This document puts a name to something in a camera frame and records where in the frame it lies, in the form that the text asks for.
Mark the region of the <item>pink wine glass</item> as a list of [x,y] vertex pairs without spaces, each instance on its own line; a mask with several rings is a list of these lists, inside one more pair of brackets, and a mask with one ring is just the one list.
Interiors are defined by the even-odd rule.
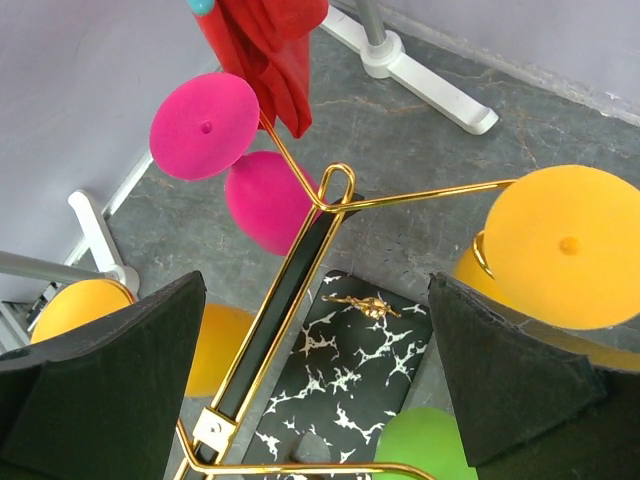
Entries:
[[260,107],[242,78],[197,76],[177,87],[152,121],[149,146],[167,175],[200,181],[225,174],[229,213],[267,252],[286,255],[311,208],[311,200],[279,152],[255,151]]

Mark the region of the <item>green wine glass front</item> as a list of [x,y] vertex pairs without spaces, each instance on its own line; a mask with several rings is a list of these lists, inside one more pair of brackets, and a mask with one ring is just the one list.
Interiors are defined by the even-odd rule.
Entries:
[[404,410],[383,428],[375,462],[402,463],[438,480],[477,479],[467,464],[455,417],[445,411],[420,407]]

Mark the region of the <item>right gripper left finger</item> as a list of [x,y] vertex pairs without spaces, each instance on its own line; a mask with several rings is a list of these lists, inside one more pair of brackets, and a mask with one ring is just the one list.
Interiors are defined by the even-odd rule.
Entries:
[[160,479],[206,300],[193,271],[1,356],[4,479]]

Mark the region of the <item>red cloth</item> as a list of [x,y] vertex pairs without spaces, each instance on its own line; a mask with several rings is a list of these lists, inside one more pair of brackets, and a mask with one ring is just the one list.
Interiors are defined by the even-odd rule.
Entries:
[[260,108],[296,138],[312,125],[311,33],[326,0],[216,1],[196,22],[224,71],[246,80]]

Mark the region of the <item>orange wine glass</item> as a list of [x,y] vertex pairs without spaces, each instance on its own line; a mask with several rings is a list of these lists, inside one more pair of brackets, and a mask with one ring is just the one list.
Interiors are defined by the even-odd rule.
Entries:
[[[115,280],[76,282],[62,289],[43,309],[31,341],[51,339],[135,301],[134,294]],[[185,390],[187,397],[203,398],[217,393],[253,321],[252,314],[233,306],[214,303],[205,306]]]
[[598,367],[638,372],[639,356],[582,337],[639,313],[639,190],[606,171],[531,172],[493,203],[454,276],[503,305],[508,324]]

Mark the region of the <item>white clothes stand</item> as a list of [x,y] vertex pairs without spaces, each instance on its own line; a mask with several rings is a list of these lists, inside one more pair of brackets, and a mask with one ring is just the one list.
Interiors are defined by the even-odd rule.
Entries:
[[[385,31],[375,1],[356,3],[359,21],[331,6],[321,24],[332,37],[360,54],[367,74],[376,79],[392,78],[424,102],[472,135],[487,133],[498,121],[492,109],[482,105],[405,53],[401,38]],[[103,207],[87,182],[63,183],[70,208],[83,239],[62,263],[38,259],[15,252],[1,252],[1,300],[26,303],[50,285],[66,285],[92,278],[107,278],[124,285],[130,292],[140,288],[138,272],[122,259],[106,226],[105,218],[124,202],[149,168],[149,151],[139,156],[127,171],[111,200]]]

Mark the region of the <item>orange wine glass front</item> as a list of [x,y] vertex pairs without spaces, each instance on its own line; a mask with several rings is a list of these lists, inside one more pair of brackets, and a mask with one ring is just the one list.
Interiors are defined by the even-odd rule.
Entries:
[[606,171],[531,172],[493,203],[454,276],[503,305],[508,324],[598,367],[638,372],[639,356],[582,337],[639,313],[639,190]]

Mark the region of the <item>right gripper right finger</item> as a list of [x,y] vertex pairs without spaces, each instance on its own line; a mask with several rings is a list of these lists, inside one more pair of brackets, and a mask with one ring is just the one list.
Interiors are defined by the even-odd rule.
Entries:
[[481,479],[636,479],[639,357],[566,334],[444,273],[428,307]]

